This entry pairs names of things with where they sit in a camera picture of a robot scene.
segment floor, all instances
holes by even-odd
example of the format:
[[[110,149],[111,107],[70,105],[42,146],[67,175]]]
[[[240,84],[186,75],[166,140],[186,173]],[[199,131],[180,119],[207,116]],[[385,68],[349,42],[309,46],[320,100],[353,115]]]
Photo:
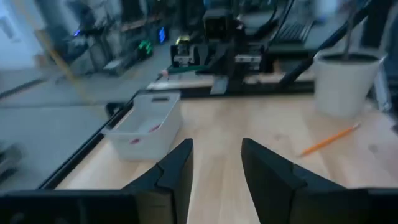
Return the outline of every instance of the floor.
[[[0,142],[18,144],[24,157],[0,190],[37,188],[104,124],[107,102],[129,100],[169,65],[169,46],[161,45],[119,78],[97,74],[73,85],[46,74],[46,82],[1,98]]]
[[[11,95],[20,88],[34,86],[43,80],[47,70],[0,71],[0,98]]]

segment yellow pencil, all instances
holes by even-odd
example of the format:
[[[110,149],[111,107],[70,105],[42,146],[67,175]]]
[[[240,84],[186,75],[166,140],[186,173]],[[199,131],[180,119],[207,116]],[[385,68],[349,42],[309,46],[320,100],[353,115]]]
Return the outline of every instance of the yellow pencil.
[[[360,126],[360,124],[355,124],[353,127],[349,128],[347,130],[344,130],[344,131],[342,131],[342,132],[340,132],[340,133],[338,133],[338,134],[336,134],[336,135],[334,135],[334,136],[322,141],[321,143],[318,143],[318,144],[308,148],[307,150],[304,150],[303,153],[301,153],[300,156],[306,156],[306,155],[309,155],[309,154],[311,154],[313,152],[318,151],[322,147],[327,146],[330,143],[336,141],[337,139],[342,138],[343,136],[355,131],[357,128],[359,128],[359,126]]]

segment wooden table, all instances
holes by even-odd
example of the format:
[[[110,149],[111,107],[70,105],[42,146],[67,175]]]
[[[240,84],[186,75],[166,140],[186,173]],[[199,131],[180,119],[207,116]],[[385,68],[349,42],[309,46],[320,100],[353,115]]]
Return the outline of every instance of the wooden table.
[[[259,223],[241,162],[242,138],[267,146],[345,187],[398,187],[398,136],[393,121],[368,103],[363,115],[338,120],[315,111],[313,97],[262,96],[183,100],[174,146],[193,138],[194,171],[188,223]],[[304,158],[304,149],[356,122],[349,136]],[[118,159],[104,139],[58,189],[120,189],[156,161]]]

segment keyboard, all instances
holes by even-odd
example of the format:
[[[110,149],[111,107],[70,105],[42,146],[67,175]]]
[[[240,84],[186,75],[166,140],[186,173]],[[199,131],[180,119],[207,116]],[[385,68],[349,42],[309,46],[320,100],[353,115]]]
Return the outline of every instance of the keyboard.
[[[287,22],[275,38],[278,44],[304,44],[312,28],[313,21],[303,22]]]

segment white plastic bin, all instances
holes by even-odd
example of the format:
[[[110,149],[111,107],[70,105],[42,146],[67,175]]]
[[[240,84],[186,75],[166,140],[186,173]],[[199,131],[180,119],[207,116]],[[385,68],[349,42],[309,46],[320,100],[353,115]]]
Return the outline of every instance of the white plastic bin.
[[[384,57],[372,49],[353,49],[351,53],[374,56],[375,60],[359,63],[324,60],[324,56],[341,54],[339,49],[325,49],[314,57],[315,105],[322,113],[349,119],[363,110]]]
[[[180,129],[179,93],[138,95],[133,111],[117,127],[102,130],[121,159],[160,160]]]

